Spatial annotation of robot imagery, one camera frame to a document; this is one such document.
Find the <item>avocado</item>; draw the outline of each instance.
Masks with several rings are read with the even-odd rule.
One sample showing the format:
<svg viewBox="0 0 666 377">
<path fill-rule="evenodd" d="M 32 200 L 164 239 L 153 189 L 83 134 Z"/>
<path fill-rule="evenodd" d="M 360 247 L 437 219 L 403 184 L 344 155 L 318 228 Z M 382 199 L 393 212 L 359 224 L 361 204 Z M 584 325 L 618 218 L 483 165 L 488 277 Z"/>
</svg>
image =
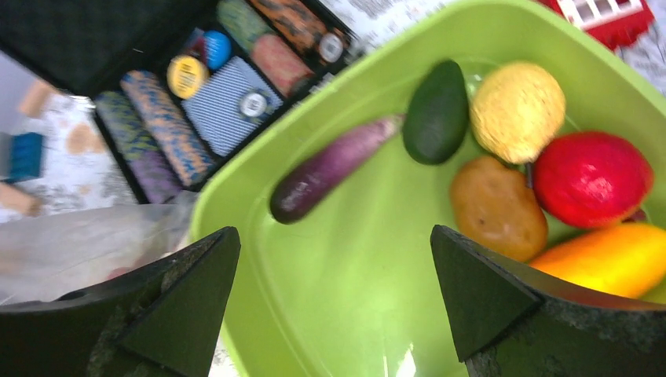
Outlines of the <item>avocado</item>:
<svg viewBox="0 0 666 377">
<path fill-rule="evenodd" d="M 407 153 L 418 163 L 438 165 L 460 148 L 470 121 L 460 66 L 445 60 L 433 68 L 412 95 L 402 128 Z"/>
</svg>

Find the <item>blue poker chip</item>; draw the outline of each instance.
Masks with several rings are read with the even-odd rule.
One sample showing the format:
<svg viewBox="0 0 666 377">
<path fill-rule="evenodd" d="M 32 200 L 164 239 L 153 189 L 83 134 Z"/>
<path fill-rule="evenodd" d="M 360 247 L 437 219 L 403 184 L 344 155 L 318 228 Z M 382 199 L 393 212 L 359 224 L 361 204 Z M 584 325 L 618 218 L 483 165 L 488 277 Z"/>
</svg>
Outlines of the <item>blue poker chip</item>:
<svg viewBox="0 0 666 377">
<path fill-rule="evenodd" d="M 247 91 L 238 101 L 238 114 L 242 120 L 259 125 L 275 110 L 270 93 L 255 88 Z"/>
<path fill-rule="evenodd" d="M 209 30 L 203 34 L 208 68 L 217 71 L 229 60 L 232 47 L 229 38 L 219 31 Z"/>
</svg>

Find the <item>mango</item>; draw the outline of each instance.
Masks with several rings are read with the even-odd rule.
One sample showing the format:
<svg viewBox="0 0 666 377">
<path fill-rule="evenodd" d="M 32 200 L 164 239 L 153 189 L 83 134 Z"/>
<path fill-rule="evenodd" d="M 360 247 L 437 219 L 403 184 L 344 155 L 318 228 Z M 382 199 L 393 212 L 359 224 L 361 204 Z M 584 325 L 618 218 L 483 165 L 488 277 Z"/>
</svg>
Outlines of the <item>mango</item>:
<svg viewBox="0 0 666 377">
<path fill-rule="evenodd" d="M 666 276 L 666 231 L 634 222 L 597 229 L 560 243 L 530 265 L 582 287 L 640 298 Z"/>
</svg>

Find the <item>brown potato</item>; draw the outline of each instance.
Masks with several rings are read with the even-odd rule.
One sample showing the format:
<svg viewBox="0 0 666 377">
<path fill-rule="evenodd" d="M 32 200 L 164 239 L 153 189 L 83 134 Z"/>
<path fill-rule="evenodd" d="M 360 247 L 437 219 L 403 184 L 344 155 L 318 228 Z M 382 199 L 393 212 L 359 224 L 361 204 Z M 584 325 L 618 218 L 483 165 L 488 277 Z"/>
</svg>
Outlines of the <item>brown potato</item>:
<svg viewBox="0 0 666 377">
<path fill-rule="evenodd" d="M 465 164 L 449 190 L 458 230 L 519 262 L 539 254 L 546 247 L 548 224 L 525 183 L 523 173 L 491 156 Z"/>
</svg>

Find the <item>poker chip case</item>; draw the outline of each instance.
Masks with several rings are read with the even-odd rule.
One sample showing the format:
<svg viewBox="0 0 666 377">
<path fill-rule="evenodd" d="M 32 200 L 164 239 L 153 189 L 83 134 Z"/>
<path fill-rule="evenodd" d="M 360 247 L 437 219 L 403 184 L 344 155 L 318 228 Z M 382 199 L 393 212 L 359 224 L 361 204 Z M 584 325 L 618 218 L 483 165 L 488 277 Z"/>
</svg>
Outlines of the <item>poker chip case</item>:
<svg viewBox="0 0 666 377">
<path fill-rule="evenodd" d="M 223 35 L 214 64 L 209 33 Z M 362 50 L 317 0 L 5 0 L 0 49 L 90 104 L 139 203 L 198 192 Z"/>
</svg>

